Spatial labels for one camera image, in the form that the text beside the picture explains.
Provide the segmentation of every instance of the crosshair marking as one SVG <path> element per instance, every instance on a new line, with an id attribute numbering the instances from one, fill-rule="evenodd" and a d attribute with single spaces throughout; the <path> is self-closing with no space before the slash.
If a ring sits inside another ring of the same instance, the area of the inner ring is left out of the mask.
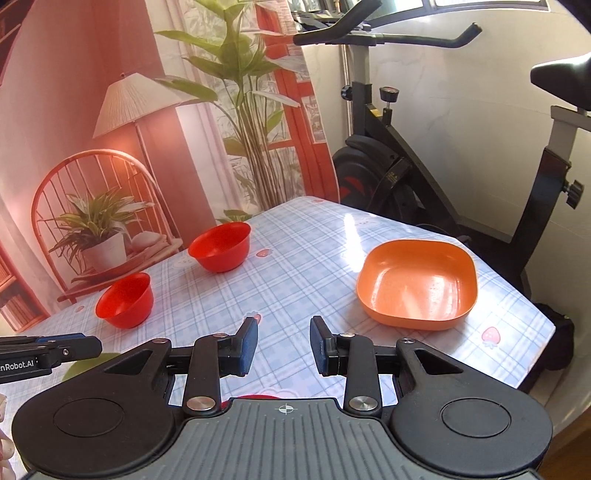
<path id="1" fill-rule="evenodd" d="M 297 410 L 297 408 L 292 407 L 291 405 L 288 405 L 287 403 L 285 405 L 282 405 L 279 408 L 276 408 L 276 410 L 279 410 L 281 413 L 283 413 L 284 415 L 287 415 L 288 413 L 293 412 L 294 410 Z"/>

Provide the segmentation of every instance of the window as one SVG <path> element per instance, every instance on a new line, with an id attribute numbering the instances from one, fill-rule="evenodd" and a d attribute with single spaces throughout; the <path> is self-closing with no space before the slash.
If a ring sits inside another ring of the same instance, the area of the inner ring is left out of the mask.
<path id="1" fill-rule="evenodd" d="M 344 0 L 341 5 L 352 6 L 358 0 Z M 423 17 L 457 10 L 477 8 L 531 8 L 548 10 L 546 0 L 383 0 L 383 5 L 370 17 L 373 27 L 387 25 L 407 18 Z"/>

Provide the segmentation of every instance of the lamp shade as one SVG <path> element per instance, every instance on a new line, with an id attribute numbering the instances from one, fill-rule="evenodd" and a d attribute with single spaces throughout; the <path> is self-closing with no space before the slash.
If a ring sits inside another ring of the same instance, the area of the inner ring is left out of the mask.
<path id="1" fill-rule="evenodd" d="M 187 99 L 140 73 L 112 83 L 100 108 L 93 138 Z"/>

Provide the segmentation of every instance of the red bowl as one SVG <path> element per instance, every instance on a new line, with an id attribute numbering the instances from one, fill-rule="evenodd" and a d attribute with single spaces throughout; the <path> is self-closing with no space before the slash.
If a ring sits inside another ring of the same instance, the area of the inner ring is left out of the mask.
<path id="1" fill-rule="evenodd" d="M 147 273 L 133 273 L 113 283 L 96 304 L 95 313 L 117 328 L 133 328 L 152 311 L 154 294 Z"/>
<path id="2" fill-rule="evenodd" d="M 189 245 L 189 255 L 205 270 L 227 272 L 246 260 L 251 247 L 251 226 L 244 222 L 224 223 L 210 228 Z"/>
<path id="3" fill-rule="evenodd" d="M 279 397 L 274 397 L 273 395 L 241 395 L 240 397 L 236 398 L 244 398 L 246 400 L 281 400 Z M 223 410 L 230 404 L 229 400 L 222 402 L 220 408 Z"/>

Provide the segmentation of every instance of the metal screw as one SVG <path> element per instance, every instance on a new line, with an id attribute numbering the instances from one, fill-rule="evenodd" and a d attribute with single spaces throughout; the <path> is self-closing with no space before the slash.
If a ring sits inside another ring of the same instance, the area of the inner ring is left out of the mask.
<path id="1" fill-rule="evenodd" d="M 193 397 L 187 400 L 187 407 L 195 411 L 207 411 L 216 406 L 216 401 L 210 397 Z"/>
<path id="2" fill-rule="evenodd" d="M 375 398 L 366 397 L 364 395 L 349 400 L 349 407 L 359 411 L 370 411 L 377 408 L 377 406 L 378 401 Z"/>

